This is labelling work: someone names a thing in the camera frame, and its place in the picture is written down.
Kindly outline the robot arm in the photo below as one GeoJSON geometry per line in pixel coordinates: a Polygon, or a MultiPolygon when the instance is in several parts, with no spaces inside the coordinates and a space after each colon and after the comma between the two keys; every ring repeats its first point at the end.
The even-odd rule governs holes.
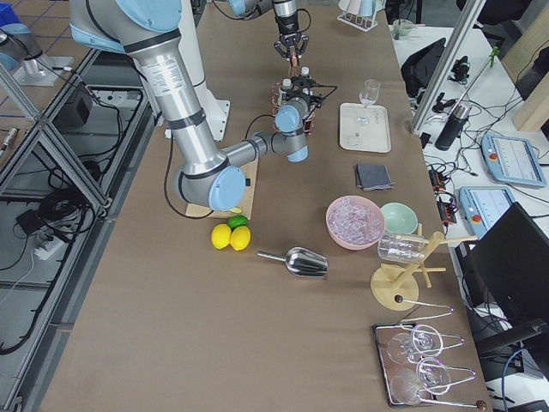
{"type": "Polygon", "coordinates": [[[274,42],[274,49],[289,63],[291,68],[300,66],[300,60],[305,54],[309,43],[309,37],[299,24],[300,9],[293,0],[230,0],[226,1],[230,6],[232,15],[227,14],[219,6],[219,1],[212,4],[225,17],[234,21],[251,21],[266,15],[270,11],[274,13],[274,21],[278,30],[278,39],[274,42]]]}
{"type": "Polygon", "coordinates": [[[291,162],[307,158],[305,123],[323,97],[311,92],[317,83],[306,73],[284,88],[275,132],[260,131],[219,148],[179,50],[182,2],[72,1],[69,11],[77,43],[125,54],[140,65],[184,157],[173,184],[185,202],[227,211],[244,196],[244,164],[268,153],[284,154],[291,162]]]}

